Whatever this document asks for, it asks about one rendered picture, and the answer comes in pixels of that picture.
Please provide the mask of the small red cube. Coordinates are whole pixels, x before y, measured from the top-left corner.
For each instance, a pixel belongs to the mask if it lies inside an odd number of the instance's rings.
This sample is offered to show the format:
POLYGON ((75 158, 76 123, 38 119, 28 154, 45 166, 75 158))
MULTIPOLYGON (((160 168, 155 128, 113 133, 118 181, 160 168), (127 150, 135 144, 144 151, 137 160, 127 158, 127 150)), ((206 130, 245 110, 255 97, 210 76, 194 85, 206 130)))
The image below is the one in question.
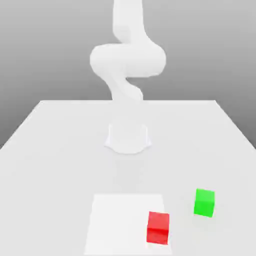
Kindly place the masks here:
POLYGON ((150 211, 146 227, 148 243, 167 245, 169 239, 170 215, 168 213, 150 211))

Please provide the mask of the small green cube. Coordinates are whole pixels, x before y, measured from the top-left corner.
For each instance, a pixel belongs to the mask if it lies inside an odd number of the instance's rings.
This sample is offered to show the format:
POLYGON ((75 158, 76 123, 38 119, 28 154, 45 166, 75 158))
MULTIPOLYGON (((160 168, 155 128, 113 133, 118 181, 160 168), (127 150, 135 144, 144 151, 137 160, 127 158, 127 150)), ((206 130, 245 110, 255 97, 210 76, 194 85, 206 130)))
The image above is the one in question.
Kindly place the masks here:
POLYGON ((212 218, 215 209, 215 192, 197 188, 194 202, 194 214, 212 218))

